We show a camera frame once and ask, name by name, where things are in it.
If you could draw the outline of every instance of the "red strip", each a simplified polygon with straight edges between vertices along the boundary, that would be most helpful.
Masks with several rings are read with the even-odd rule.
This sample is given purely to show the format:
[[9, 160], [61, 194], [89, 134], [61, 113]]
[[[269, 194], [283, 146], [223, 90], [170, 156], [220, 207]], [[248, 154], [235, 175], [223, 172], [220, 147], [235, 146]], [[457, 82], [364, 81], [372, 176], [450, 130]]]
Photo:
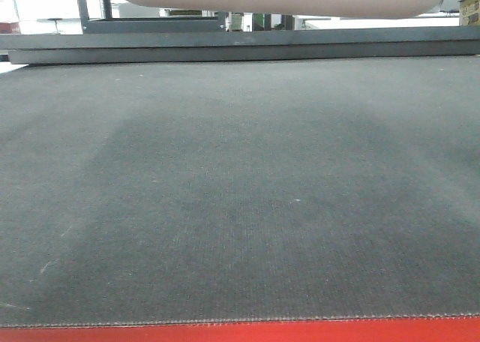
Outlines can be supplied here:
[[1, 342], [478, 342], [480, 317], [0, 328]]

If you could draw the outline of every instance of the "gray metal frame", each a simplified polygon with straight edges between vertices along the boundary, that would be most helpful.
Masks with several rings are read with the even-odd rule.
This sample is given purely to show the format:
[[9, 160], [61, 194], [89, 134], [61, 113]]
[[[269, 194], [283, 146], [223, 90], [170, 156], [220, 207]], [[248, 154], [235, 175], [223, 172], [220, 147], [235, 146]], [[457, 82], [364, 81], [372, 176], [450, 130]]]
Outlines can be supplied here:
[[110, 0], [103, 2], [103, 19], [91, 19], [86, 0], [77, 0], [83, 32], [152, 33], [152, 32], [217, 32], [225, 29], [224, 12], [216, 17], [158, 17], [149, 19], [114, 19]]
[[5, 35], [15, 64], [225, 62], [480, 54], [480, 28], [372, 28], [176, 34]]

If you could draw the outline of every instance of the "black metal stand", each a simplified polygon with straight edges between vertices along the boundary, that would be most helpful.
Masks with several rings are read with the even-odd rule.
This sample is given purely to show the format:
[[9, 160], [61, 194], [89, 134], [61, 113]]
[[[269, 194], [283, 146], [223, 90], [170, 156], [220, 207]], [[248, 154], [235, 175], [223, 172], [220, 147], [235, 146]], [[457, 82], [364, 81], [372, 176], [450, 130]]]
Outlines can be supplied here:
[[102, 19], [91, 19], [87, 0], [78, 0], [80, 21], [86, 34], [151, 33], [151, 32], [218, 32], [225, 29], [226, 14], [214, 17], [158, 17], [117, 19], [112, 15], [110, 0], [102, 0]]

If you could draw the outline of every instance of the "dark gray mat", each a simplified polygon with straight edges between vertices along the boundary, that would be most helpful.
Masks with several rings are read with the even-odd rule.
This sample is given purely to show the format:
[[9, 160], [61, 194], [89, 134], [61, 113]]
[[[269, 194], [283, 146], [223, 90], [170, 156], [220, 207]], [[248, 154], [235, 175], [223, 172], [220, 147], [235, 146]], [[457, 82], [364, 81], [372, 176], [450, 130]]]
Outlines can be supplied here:
[[0, 326], [480, 314], [480, 58], [0, 76]]

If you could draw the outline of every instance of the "white wall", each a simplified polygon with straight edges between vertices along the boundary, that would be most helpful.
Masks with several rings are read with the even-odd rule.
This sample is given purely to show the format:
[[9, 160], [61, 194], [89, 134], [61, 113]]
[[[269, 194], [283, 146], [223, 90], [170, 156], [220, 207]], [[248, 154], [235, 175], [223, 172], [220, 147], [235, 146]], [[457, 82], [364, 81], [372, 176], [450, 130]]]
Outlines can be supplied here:
[[0, 0], [0, 22], [16, 22], [14, 0]]
[[16, 0], [21, 20], [78, 18], [77, 0]]

